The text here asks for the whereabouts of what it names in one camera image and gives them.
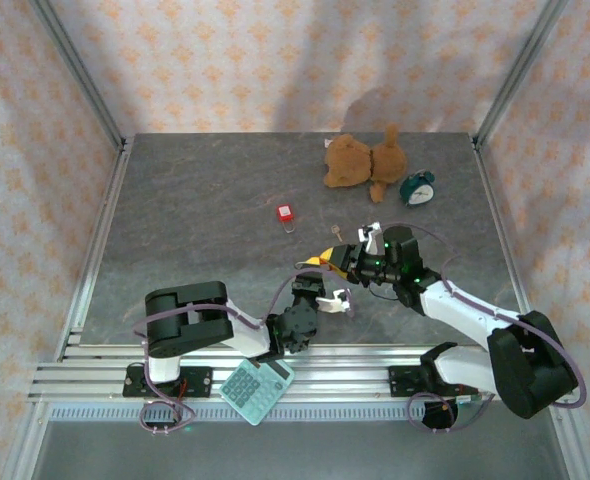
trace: floral wall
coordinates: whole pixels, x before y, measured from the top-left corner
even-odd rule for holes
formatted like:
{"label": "floral wall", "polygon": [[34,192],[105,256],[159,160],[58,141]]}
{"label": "floral wall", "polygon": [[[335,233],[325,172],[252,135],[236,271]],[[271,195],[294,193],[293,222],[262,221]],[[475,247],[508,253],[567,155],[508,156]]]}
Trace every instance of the floral wall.
{"label": "floral wall", "polygon": [[0,0],[0,475],[115,152],[29,3]]}
{"label": "floral wall", "polygon": [[587,377],[590,421],[590,0],[569,2],[483,153],[531,306]]}
{"label": "floral wall", "polygon": [[544,0],[53,0],[124,135],[468,131]]}

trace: calculator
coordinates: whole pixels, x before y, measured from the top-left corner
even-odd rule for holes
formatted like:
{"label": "calculator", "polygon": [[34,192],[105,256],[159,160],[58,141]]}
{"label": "calculator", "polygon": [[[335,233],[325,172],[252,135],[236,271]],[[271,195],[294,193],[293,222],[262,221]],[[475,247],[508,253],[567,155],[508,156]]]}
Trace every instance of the calculator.
{"label": "calculator", "polygon": [[219,390],[220,395],[251,425],[259,425],[293,381],[295,372],[282,360],[244,360]]}

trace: teddy bear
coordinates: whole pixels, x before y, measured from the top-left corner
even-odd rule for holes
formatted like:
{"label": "teddy bear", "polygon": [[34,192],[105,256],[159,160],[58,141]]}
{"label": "teddy bear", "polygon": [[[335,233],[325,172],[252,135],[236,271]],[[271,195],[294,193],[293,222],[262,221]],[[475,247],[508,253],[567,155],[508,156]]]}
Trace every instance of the teddy bear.
{"label": "teddy bear", "polygon": [[352,187],[371,178],[371,149],[348,133],[333,139],[324,161],[328,165],[324,176],[327,187]]}
{"label": "teddy bear", "polygon": [[324,177],[327,187],[352,187],[367,180],[371,200],[380,203],[389,184],[397,182],[406,173],[408,161],[397,144],[397,126],[389,124],[384,131],[384,142],[370,149],[350,134],[335,138],[324,159],[328,173]]}

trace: floor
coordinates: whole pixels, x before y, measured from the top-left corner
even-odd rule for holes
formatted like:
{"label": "floor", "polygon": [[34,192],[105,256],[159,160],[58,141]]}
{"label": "floor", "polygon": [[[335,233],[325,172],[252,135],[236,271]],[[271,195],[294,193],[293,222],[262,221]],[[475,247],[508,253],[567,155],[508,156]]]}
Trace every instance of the floor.
{"label": "floor", "polygon": [[522,420],[494,402],[475,425],[446,435],[418,432],[402,421],[268,422],[258,427],[197,422],[190,431],[157,438],[136,422],[51,421],[33,479],[59,478],[562,480],[568,476],[549,412]]}
{"label": "floor", "polygon": [[[82,344],[134,344],[131,326],[144,316],[144,296],[158,288],[221,280],[235,304],[265,313],[293,264],[339,243],[356,243],[357,228],[381,221],[415,223],[459,248],[449,269],[460,287],[517,309],[508,269],[470,140],[463,133],[404,133],[409,173],[430,169],[435,198],[410,209],[396,187],[381,204],[368,185],[329,189],[322,183],[324,133],[146,134],[135,137]],[[378,133],[355,135],[375,145]],[[286,234],[275,208],[289,203],[295,232]],[[449,256],[416,232],[424,263],[439,269]],[[392,296],[385,287],[378,293]],[[356,315],[323,314],[315,343],[470,344],[451,327],[398,302],[354,290]],[[290,305],[284,293],[281,312]]]}

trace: alarm clock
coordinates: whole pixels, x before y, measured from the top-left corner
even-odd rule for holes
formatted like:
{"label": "alarm clock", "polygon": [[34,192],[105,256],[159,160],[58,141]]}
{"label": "alarm clock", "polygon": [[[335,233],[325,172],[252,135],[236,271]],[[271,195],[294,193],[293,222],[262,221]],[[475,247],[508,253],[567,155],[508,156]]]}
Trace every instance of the alarm clock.
{"label": "alarm clock", "polygon": [[435,175],[428,170],[419,170],[409,175],[399,188],[399,196],[408,205],[421,205],[433,198]]}

